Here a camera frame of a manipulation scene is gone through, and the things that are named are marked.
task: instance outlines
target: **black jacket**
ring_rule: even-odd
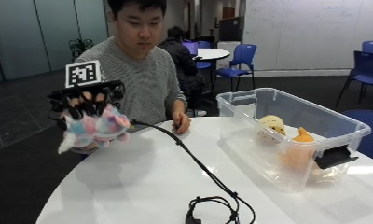
[[[189,92],[197,88],[195,85],[198,85],[198,83],[193,81],[194,78],[190,78],[190,76],[195,76],[197,68],[187,48],[181,44],[180,40],[172,37],[166,38],[158,44],[158,47],[162,48],[172,56],[177,70],[177,82],[180,89]]]

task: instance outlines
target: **man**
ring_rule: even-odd
[[[181,44],[185,33],[178,26],[166,30],[166,39],[158,44],[172,56],[177,69],[177,82],[180,89],[190,96],[189,105],[197,109],[202,101],[203,76],[197,73],[195,62],[187,48]],[[206,112],[197,110],[198,116]]]
[[[176,67],[169,54],[156,47],[166,0],[108,0],[108,5],[116,36],[90,48],[74,63],[98,60],[106,80],[124,83],[121,112],[129,119],[154,124],[168,115],[177,133],[185,133],[190,119]]]

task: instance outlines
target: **whiteboard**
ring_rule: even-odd
[[[346,69],[373,40],[373,0],[246,0],[257,70]]]

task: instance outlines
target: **man's hand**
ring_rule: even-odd
[[[184,111],[185,111],[184,102],[181,102],[180,100],[174,100],[172,118],[173,118],[173,126],[176,129],[176,133],[185,133],[189,130],[190,119],[187,115],[185,115]]]
[[[190,119],[187,115],[185,115],[185,113],[182,112],[174,112],[172,117],[176,133],[185,133],[189,130],[190,126]]]

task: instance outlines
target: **floor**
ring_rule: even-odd
[[[339,106],[335,99],[346,77],[258,77],[255,87],[285,91],[338,112],[373,109],[373,88],[358,103],[359,85],[351,84]],[[78,164],[72,152],[57,155],[62,133],[47,118],[49,91],[64,86],[64,71],[0,83],[0,224],[35,223],[51,192]],[[251,88],[242,78],[239,91]],[[214,96],[230,91],[230,81],[219,78]],[[217,116],[205,105],[206,116]]]
[[[65,71],[0,83],[0,148],[52,126],[45,95],[64,86]]]

